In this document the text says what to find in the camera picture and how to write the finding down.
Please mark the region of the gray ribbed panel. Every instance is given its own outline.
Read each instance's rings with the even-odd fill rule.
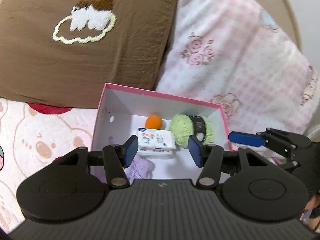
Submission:
[[[26,221],[14,240],[302,240],[315,235],[298,220],[253,223],[228,211],[212,191],[189,180],[135,180],[112,191],[94,213],[67,224]]]

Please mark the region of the bed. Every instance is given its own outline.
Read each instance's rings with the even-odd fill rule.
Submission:
[[[288,0],[257,1],[301,49]],[[96,109],[55,108],[0,99],[0,226],[5,232],[24,220],[15,198],[19,184],[75,147],[90,149],[96,114]]]

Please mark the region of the cream embroidered outline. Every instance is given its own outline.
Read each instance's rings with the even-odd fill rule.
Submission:
[[[107,32],[111,31],[112,28],[115,26],[116,23],[116,15],[114,13],[110,13],[110,22],[109,25],[102,30],[102,33],[99,34],[98,36],[88,36],[85,39],[82,39],[80,37],[76,37],[74,39],[68,40],[63,36],[57,36],[58,32],[59,32],[59,28],[61,26],[61,24],[63,24],[64,22],[68,21],[68,20],[72,20],[72,16],[69,15],[65,18],[63,18],[58,24],[57,26],[54,28],[54,32],[52,35],[52,38],[54,41],[61,41],[64,44],[73,44],[75,42],[79,42],[79,43],[88,43],[88,42],[97,42],[100,41],[101,39],[103,39],[103,37],[106,35]]]

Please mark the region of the brown pillow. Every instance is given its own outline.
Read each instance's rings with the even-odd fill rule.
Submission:
[[[153,89],[176,2],[2,0],[0,97],[96,108],[105,82]]]

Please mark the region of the bear nose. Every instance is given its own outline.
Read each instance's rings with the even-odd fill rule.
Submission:
[[[41,157],[46,159],[49,159],[52,156],[49,146],[42,141],[36,143],[36,151]]]

